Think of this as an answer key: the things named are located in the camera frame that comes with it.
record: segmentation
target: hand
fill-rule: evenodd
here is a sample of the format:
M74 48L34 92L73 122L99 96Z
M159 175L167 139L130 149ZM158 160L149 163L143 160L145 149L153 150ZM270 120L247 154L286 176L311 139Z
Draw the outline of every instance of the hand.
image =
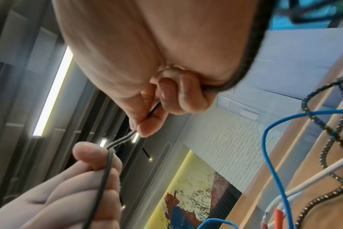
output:
M79 160L76 164L0 209L0 229L82 228L94 205L107 150L80 142L73 155ZM107 190L91 229L119 229L121 169L121 161L114 155Z
M258 0L53 0L66 43L87 77L142 137L168 112L202 112L236 70ZM158 101L159 108L146 119Z

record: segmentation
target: ceiling light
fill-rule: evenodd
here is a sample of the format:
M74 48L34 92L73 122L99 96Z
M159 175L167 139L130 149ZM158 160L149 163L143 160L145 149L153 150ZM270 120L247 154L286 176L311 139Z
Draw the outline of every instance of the ceiling light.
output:
M102 138L101 143L100 143L100 147L104 147L105 143L106 143L107 139L106 138Z
M136 142L136 140L138 139L138 137L139 137L139 133L136 133L136 134L135 134L135 137L134 137L134 139L133 139L133 143Z
M74 55L72 54L71 49L67 47L65 54L63 55L61 64L57 70L54 82L52 83L50 92L48 93L46 102L44 103L40 118L38 119L35 131L33 132L33 136L42 136L73 56Z

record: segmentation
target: blue cable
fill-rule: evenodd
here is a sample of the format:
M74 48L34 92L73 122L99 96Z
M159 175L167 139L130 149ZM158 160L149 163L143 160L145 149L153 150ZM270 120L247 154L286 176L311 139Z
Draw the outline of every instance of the blue cable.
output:
M326 110L326 111L312 111L309 112L309 115L329 115L329 114L343 114L343 109L341 110ZM301 117L305 117L307 116L307 114L296 114L296 115L292 115L286 118L283 118L281 120L278 120L277 122L274 122L273 124L271 124L270 126L268 126L265 131L263 132L263 136L262 136L262 154L263 157L265 158L266 164L272 174L272 177L277 185L277 188L280 192L283 204L285 206L285 210L286 210L286 215L287 215L287 221L288 221L288 227L289 229L293 229L294 227L294 223L293 223L293 218L292 218L292 212L291 212L291 207L289 205L289 202L287 200L287 195L285 192L285 189L283 188L283 185L281 183L280 178L278 177L276 170L274 170L272 162L270 160L270 158L268 157L267 154L267 149L266 149L266 139L267 139L267 134L268 132L275 126L278 126L281 123L284 123L286 121L295 119L295 118L301 118ZM237 227L237 225L235 225L232 222L226 221L226 220L221 220L221 219L207 219L205 222L203 222L198 229L203 229L204 226L206 226L209 222L216 222L216 223L224 223L224 224L228 224L233 226L235 229L239 229Z

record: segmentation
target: wooden edge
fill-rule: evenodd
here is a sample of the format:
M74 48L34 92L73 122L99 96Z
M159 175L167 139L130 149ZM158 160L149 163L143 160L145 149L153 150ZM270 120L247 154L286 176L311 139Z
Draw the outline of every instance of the wooden edge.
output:
M333 67L326 74L321 81L320 86L326 85L335 81L337 78L343 76L343 54L335 62ZM333 88L326 90L319 95L315 96L309 103L309 108L312 111L319 110L324 104ZM275 166L276 171L280 169L286 162L286 158L292 152L296 143L306 130L310 123L308 118L298 118L292 120L286 131L282 134L280 140L276 143L274 148L269 154L272 164ZM258 170L252 182L244 191L226 220L235 223L240 229L243 229L255 210L258 202L262 197L263 190L269 182L272 182L273 178L267 165L264 163ZM220 229L228 229L228 226L223 224Z

